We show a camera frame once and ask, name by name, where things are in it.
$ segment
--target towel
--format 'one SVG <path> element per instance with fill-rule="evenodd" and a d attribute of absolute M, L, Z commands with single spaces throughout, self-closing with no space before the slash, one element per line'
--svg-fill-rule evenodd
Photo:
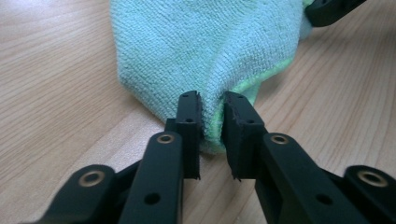
<path fill-rule="evenodd" d="M 254 103 L 309 34 L 304 8 L 312 1 L 111 0 L 119 81 L 162 121 L 176 116 L 181 93 L 200 92 L 201 149 L 224 152 L 223 93 Z"/>

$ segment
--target cloth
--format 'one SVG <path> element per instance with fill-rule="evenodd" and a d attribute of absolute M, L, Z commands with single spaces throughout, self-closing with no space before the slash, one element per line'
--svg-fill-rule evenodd
<path fill-rule="evenodd" d="M 309 34 L 312 1 L 111 0 L 120 83 L 163 121 L 176 116 L 181 93 L 200 92 L 202 151 L 222 152 L 222 94 L 254 103 L 261 82 L 283 71 Z"/>

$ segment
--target table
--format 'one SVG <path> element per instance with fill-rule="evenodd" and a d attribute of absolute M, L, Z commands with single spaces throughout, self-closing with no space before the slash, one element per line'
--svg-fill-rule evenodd
<path fill-rule="evenodd" d="M 105 0 L 0 3 L 0 222 L 39 219 L 64 181 L 99 163 L 139 160 L 163 129 L 117 81 Z M 396 177 L 396 2 L 367 1 L 301 41 L 262 84 L 255 108 L 338 175 L 366 164 Z M 225 155 L 185 180 L 184 223 L 264 223 L 254 181 Z"/>

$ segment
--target wooden table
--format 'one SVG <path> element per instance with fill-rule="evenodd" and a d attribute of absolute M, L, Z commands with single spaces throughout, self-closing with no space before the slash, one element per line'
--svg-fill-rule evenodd
<path fill-rule="evenodd" d="M 163 129 L 117 81 L 105 0 L 0 3 L 0 222 L 40 218 L 64 181 L 139 160 Z M 256 109 L 338 175 L 366 164 L 396 176 L 396 2 L 367 1 L 315 29 L 292 66 L 262 84 Z M 263 223 L 254 181 L 202 154 L 184 223 Z"/>

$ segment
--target cloth fold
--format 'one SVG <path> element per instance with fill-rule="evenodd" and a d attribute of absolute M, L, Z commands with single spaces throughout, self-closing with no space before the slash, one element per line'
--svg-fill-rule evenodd
<path fill-rule="evenodd" d="M 311 26 L 312 0 L 111 0 L 120 83 L 158 118 L 176 115 L 178 96 L 203 100 L 203 151 L 224 151 L 222 94 L 253 104 L 268 77 L 293 60 Z"/>

